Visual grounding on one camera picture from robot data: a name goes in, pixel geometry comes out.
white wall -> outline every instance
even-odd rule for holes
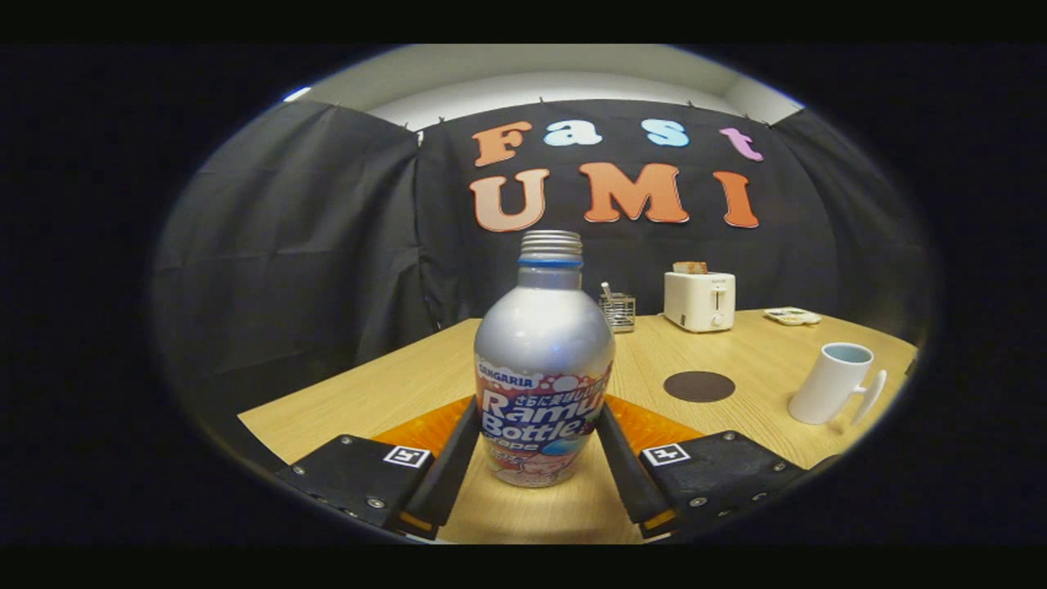
[[[721,97],[640,77],[575,71],[516,73],[445,86],[370,110],[370,114],[418,130],[460,116],[543,99],[617,98],[686,105],[741,115]]]
[[[768,124],[803,109],[800,103],[750,77],[739,77],[723,97],[742,114]]]
[[[800,108],[783,94],[669,45],[409,45],[312,84],[303,99],[419,130],[497,108],[616,98],[665,101],[777,122]]]

metal wire basket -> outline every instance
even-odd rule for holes
[[[622,292],[605,290],[600,294],[600,311],[615,334],[637,330],[637,300]]]

letter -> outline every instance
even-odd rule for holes
[[[524,135],[520,131],[530,131],[531,123],[527,120],[503,124],[487,131],[481,131],[472,136],[480,144],[480,157],[476,158],[476,167],[483,167],[496,161],[505,161],[516,155],[515,151],[506,149],[506,145],[520,146],[524,142]]]
[[[648,118],[640,123],[647,133],[647,138],[659,145],[684,146],[691,141],[684,131],[684,126],[675,120]]]
[[[727,196],[727,214],[723,214],[727,224],[748,229],[759,226],[760,220],[753,213],[749,192],[745,191],[749,178],[734,172],[713,172],[713,177],[723,185]]]
[[[492,436],[502,435],[502,420],[498,420],[490,413],[484,413],[481,420],[483,422],[485,432],[491,434]]]
[[[534,415],[534,410],[527,407],[516,407],[506,415],[506,420],[510,422],[524,422],[525,424],[530,423],[532,416]]]
[[[549,169],[525,169],[516,174],[516,179],[524,184],[524,209],[515,214],[506,214],[502,210],[502,184],[506,183],[504,176],[483,178],[469,184],[475,195],[476,222],[489,231],[515,231],[529,227],[541,219],[545,212],[545,195],[542,191],[542,179],[549,176]]]
[[[753,161],[763,161],[763,156],[749,146],[749,143],[751,143],[753,139],[742,135],[741,131],[728,127],[727,129],[720,129],[720,133],[723,133],[729,139],[731,139],[731,144],[734,145],[734,149],[738,150],[738,153],[744,155]]]
[[[676,174],[680,169],[668,163],[648,163],[640,172],[636,183],[629,180],[614,163],[583,163],[578,167],[589,177],[593,189],[593,207],[585,212],[585,220],[594,223],[617,221],[621,213],[610,205],[614,198],[622,210],[636,221],[650,200],[647,218],[659,223],[683,223],[690,219],[680,204],[676,191]]]
[[[578,407],[577,415],[585,415],[586,413],[592,413],[597,408],[602,398],[593,395],[578,402],[580,405]]]
[[[534,426],[528,426],[528,429],[534,429],[534,428],[535,428]],[[553,430],[553,427],[550,426],[549,424],[545,424],[543,426],[539,426],[537,429],[534,430],[534,438],[533,439],[535,441],[544,441],[544,440],[549,439],[549,438],[545,437],[545,434],[548,434],[552,430]]]
[[[545,127],[545,130],[553,131],[545,135],[545,142],[553,146],[593,145],[603,140],[596,134],[596,126],[588,120],[560,120]]]
[[[575,435],[575,430],[580,428],[581,425],[584,423],[585,423],[584,420],[575,420],[574,422],[569,422],[563,426],[563,429],[560,430],[559,437],[565,438],[567,436]]]
[[[559,407],[539,407],[534,412],[533,422],[536,424],[559,422],[560,420],[571,420],[578,411],[578,404],[563,405]]]
[[[509,405],[509,400],[494,391],[484,389],[484,402],[482,404],[484,413],[491,413],[498,417],[505,417],[502,408]]]
[[[563,422],[557,422],[556,427],[553,428],[553,433],[549,434],[548,439],[555,440],[557,437],[559,437],[560,430],[562,429],[563,429]]]

black border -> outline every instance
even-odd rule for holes
[[[344,545],[215,453],[143,344],[152,236],[188,175],[310,81],[386,45],[5,46],[13,90],[4,485],[15,545]],[[942,277],[934,355],[817,484],[711,545],[1043,544],[1034,245],[1041,45],[748,44],[700,52],[805,101],[917,195]]]

light blue letter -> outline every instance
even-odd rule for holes
[[[659,145],[684,146],[691,141],[684,132],[684,126],[675,120],[648,118],[640,123],[647,133],[647,138]]]

